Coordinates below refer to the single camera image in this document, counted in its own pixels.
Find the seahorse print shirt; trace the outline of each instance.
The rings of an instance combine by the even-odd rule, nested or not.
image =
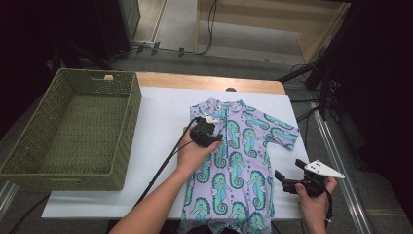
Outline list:
[[[240,233],[271,233],[273,175],[266,146],[275,142],[292,150],[298,128],[242,100],[221,102],[211,97],[192,106],[190,113],[191,119],[208,113],[219,120],[214,135],[223,138],[187,181],[179,232],[208,225],[213,233],[225,227]]]

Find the white tabletop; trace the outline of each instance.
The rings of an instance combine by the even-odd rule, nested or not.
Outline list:
[[[297,126],[292,106],[286,95],[252,94],[170,88],[140,87],[142,103],[137,118],[131,157],[122,191],[54,191],[43,211],[44,218],[121,218],[131,210],[155,172],[170,154],[187,126],[189,107],[214,97],[221,101],[242,99],[284,122]],[[303,171],[295,166],[295,159],[309,162],[302,137],[292,151],[269,143],[267,148],[272,169],[287,178],[301,179]],[[164,181],[176,166],[176,157],[169,161],[151,191]],[[301,214],[297,195],[282,191],[282,185],[274,182],[275,219],[297,219]],[[180,219],[185,189],[180,190],[169,219]]]

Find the hand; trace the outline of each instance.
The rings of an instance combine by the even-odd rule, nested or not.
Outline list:
[[[179,143],[179,148],[192,141],[192,139],[189,137],[189,133],[193,128],[194,126],[190,127],[185,137]],[[210,145],[208,148],[200,147],[195,142],[187,144],[178,152],[178,163],[176,166],[176,171],[183,173],[185,176],[189,177],[202,164],[205,157],[208,154],[212,153],[220,144],[221,142],[217,141]]]
[[[337,185],[337,181],[334,177],[329,176],[327,178],[327,184],[325,188],[331,194]],[[307,194],[306,188],[303,184],[295,184],[295,189],[300,197],[298,202],[301,213],[303,214],[304,223],[306,224],[311,234],[326,233],[324,216],[327,209],[328,199],[327,195],[322,193],[318,197],[311,198]]]

